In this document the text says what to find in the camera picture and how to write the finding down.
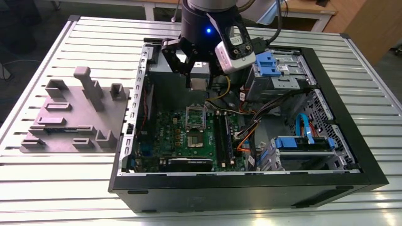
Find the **green circuit board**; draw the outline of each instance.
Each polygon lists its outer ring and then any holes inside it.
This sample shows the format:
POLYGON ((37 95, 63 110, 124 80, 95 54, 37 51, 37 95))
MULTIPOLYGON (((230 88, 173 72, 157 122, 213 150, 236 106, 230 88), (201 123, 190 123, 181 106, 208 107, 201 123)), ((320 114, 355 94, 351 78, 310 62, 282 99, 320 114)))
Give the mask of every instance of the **green circuit board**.
MULTIPOLYGON (((192 123, 202 123, 204 115, 189 115, 192 123)), ((140 148, 149 149, 142 158, 142 169, 146 172, 160 171, 160 161, 164 158, 202 158, 213 159, 213 171, 245 171, 244 157, 234 159, 234 164, 222 167, 217 161, 217 146, 214 135, 214 113, 206 113, 206 129, 186 130, 186 111, 158 112, 156 139, 153 144, 141 144, 140 148)), ((228 114, 230 128, 234 134, 240 131, 238 116, 228 114)))

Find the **gray plastic base plate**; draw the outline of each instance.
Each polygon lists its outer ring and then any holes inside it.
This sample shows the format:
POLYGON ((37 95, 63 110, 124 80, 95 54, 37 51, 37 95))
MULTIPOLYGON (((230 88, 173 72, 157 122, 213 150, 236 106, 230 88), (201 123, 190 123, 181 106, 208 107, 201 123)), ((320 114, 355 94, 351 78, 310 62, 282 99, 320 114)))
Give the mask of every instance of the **gray plastic base plate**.
POLYGON ((63 125, 53 126, 61 128, 58 132, 35 132, 35 135, 29 133, 26 140, 30 141, 39 138, 45 145, 26 145, 29 148, 22 146, 21 151, 23 153, 113 153, 117 151, 117 142, 111 142, 111 148, 102 148, 95 137, 98 130, 102 131, 105 136, 111 130, 114 136, 120 139, 128 107, 129 88, 125 88, 126 100, 115 101, 110 94, 110 87, 102 87, 102 90, 102 102, 105 104, 105 111, 102 112, 95 111, 91 101, 85 96, 83 87, 70 86, 67 90, 62 91, 65 98, 53 99, 47 97, 34 125, 39 125, 41 118, 65 118, 66 122, 63 125), (65 110, 49 111, 46 109, 49 104, 66 102, 70 103, 71 107, 65 110), (78 128, 79 126, 94 126, 97 129, 95 133, 85 132, 83 135, 74 129, 69 130, 69 128, 78 128), (81 141, 86 138, 91 140, 87 147, 83 144, 78 145, 78 143, 74 145, 74 139, 81 141))

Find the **slotted aluminum table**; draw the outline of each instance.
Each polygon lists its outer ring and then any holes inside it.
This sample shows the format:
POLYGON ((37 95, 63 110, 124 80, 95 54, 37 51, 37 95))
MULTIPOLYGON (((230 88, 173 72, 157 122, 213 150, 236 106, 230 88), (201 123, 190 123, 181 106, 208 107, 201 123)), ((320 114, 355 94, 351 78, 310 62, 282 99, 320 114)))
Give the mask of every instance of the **slotted aluminum table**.
MULTIPOLYGON (((0 129, 0 224, 399 225, 402 220, 402 108, 355 43, 339 34, 282 31, 276 45, 312 47, 391 184, 317 209, 136 214, 107 192, 114 154, 19 151, 45 103, 50 79, 79 85, 77 66, 102 86, 133 87, 145 37, 178 37, 181 24, 82 17, 69 21, 0 129)), ((274 30, 250 28, 272 37, 274 30)))

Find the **black case frame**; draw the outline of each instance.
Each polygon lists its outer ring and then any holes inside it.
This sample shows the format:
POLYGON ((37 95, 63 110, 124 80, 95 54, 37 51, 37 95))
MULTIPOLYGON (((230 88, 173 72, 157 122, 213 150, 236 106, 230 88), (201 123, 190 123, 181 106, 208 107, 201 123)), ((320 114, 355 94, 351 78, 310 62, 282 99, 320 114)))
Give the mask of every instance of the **black case frame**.
POLYGON ((371 191, 389 183, 314 50, 273 47, 301 51, 361 173, 240 176, 166 176, 162 173, 122 177, 117 176, 120 148, 109 191, 120 195, 136 212, 317 207, 357 191, 371 191))

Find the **ram slot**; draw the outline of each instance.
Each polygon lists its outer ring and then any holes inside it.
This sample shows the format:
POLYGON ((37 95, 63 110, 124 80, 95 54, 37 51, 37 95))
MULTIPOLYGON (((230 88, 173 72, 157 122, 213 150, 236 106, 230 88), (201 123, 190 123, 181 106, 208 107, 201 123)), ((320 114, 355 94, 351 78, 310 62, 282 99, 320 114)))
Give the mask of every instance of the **ram slot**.
POLYGON ((225 150, 222 147, 222 128, 221 128, 221 115, 220 113, 214 116, 214 136, 216 136, 216 146, 217 146, 217 160, 218 164, 225 167, 226 160, 225 160, 225 150))
POLYGON ((225 131, 222 131, 224 137, 224 149, 225 149, 225 158, 226 164, 234 164, 234 155, 233 155, 233 137, 232 137, 232 126, 229 124, 229 116, 221 116, 221 125, 225 131))

